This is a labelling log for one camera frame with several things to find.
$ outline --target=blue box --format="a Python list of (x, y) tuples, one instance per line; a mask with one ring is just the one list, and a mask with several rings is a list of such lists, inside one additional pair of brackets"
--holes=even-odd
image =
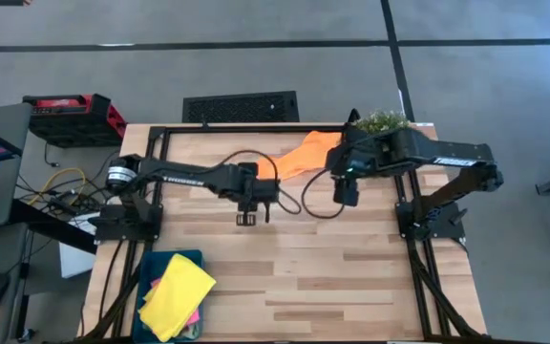
[[(147, 252), (143, 255), (143, 259), (141, 260), (139, 283), (137, 285), (137, 308), (135, 309), (135, 312), (137, 312), (145, 304), (145, 301), (143, 301), (143, 297), (152, 288), (152, 286), (150, 286), (150, 283), (155, 279), (162, 277), (164, 271), (169, 265), (169, 261), (176, 253), (190, 259), (192, 263), (197, 265), (197, 267), (204, 269), (205, 263), (202, 260), (202, 253), (198, 249), (166, 252)], [(200, 337), (202, 334), (202, 303), (199, 305), (199, 316), (201, 317), (201, 319), (197, 322), (197, 326), (199, 326)], [(138, 313), (135, 314), (134, 319), (135, 320), (133, 321), (132, 330), (133, 342), (137, 344), (161, 343), (159, 338), (156, 337), (152, 333), (152, 331), (150, 331), (149, 329), (144, 329), (143, 323), (141, 322)], [(186, 342), (192, 340), (193, 339), (172, 337), (165, 343)]]

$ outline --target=desk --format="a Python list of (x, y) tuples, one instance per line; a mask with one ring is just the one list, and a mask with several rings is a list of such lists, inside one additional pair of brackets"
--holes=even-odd
[[(417, 128), (436, 138), (431, 124)], [(144, 155), (149, 129), (147, 124), (129, 125), (120, 154)], [(209, 166), (241, 149), (281, 156), (299, 146), (305, 135), (174, 134), (167, 160)], [(256, 159), (244, 155), (234, 162)], [(448, 181), (441, 167), (425, 167), (417, 173), (426, 194)], [(313, 173), (305, 173), (283, 181), (282, 188), (298, 200), (311, 176)], [(264, 211), (259, 209), (259, 224), (254, 227), (235, 226), (236, 205), (217, 199), (205, 189), (165, 184), (164, 219), (154, 250), (201, 249), (207, 272), (218, 281), (204, 301), (201, 339), (421, 339), (407, 248), (398, 235), (394, 214), (394, 182), (373, 179), (358, 183), (359, 205), (346, 208), (334, 220), (317, 220), (305, 212), (293, 216), (274, 205), (271, 223), (263, 223)], [(336, 210), (339, 205), (331, 204), (331, 199), (332, 181), (328, 176), (319, 179), (307, 193), (307, 204), (316, 212)], [(484, 333), (466, 253), (451, 240), (434, 240), (433, 245), (443, 291), (468, 323)], [(115, 248), (116, 243), (105, 243), (97, 250), (84, 307), (86, 331), (97, 321)], [(126, 244), (114, 264), (105, 311), (119, 290), (125, 249)], [(139, 247), (136, 263), (141, 251)], [(426, 293), (433, 332), (439, 333), (434, 301)], [(130, 333), (135, 302), (132, 294), (122, 335)]]

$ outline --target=logo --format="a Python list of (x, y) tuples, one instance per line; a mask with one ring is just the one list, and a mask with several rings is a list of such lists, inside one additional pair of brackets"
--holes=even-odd
[(198, 182), (193, 180), (187, 180), (184, 178), (174, 178), (174, 177), (162, 177), (162, 179), (169, 183), (182, 183), (185, 185), (193, 185), (193, 186), (203, 186), (204, 182)]
[(476, 161), (470, 161), (465, 159), (453, 159), (453, 158), (436, 158), (434, 163), (445, 164), (450, 166), (470, 167), (474, 165)]

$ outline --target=orange cloth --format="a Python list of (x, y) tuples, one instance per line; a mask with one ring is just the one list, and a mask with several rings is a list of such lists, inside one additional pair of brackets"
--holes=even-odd
[[(326, 164), (328, 150), (334, 148), (341, 141), (341, 133), (310, 132), (300, 147), (287, 153), (281, 158), (272, 158), (277, 166), (278, 178), (286, 180), (305, 171), (322, 168)], [(258, 178), (275, 178), (275, 171), (271, 163), (262, 158), (258, 164)]]

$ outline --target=green plant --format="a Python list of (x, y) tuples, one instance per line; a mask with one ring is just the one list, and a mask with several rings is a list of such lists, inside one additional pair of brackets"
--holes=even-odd
[(375, 110), (367, 118), (356, 120), (353, 125), (369, 134), (376, 134), (386, 130), (406, 128), (409, 121), (399, 111)]

